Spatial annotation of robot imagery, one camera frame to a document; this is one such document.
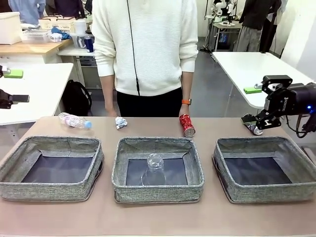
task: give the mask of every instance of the hand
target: hand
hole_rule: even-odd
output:
[[[180,109],[180,113],[179,113],[179,117],[181,115],[190,115],[189,105],[182,104],[181,109]]]
[[[109,117],[117,117],[117,116],[118,116],[118,114],[117,114],[117,112],[115,111],[114,108],[112,108],[112,109],[107,109],[106,111],[108,112],[108,116],[109,116]]]

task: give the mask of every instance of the black backpack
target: black backpack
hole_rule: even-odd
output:
[[[62,100],[65,112],[76,116],[87,116],[92,106],[92,99],[87,89],[77,81],[67,82]]]

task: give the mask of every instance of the sweater cuff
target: sweater cuff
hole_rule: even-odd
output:
[[[183,72],[194,73],[196,58],[186,58],[180,60],[180,67]]]
[[[112,65],[109,65],[109,64],[98,65],[98,74],[99,74],[99,77],[114,75],[113,64]]]

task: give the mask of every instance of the gray pants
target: gray pants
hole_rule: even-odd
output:
[[[243,26],[237,43],[235,52],[258,52],[260,44],[261,31]]]

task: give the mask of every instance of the blue bottle cap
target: blue bottle cap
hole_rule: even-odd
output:
[[[91,127],[92,127],[92,123],[90,121],[84,122],[84,128],[91,128]]]

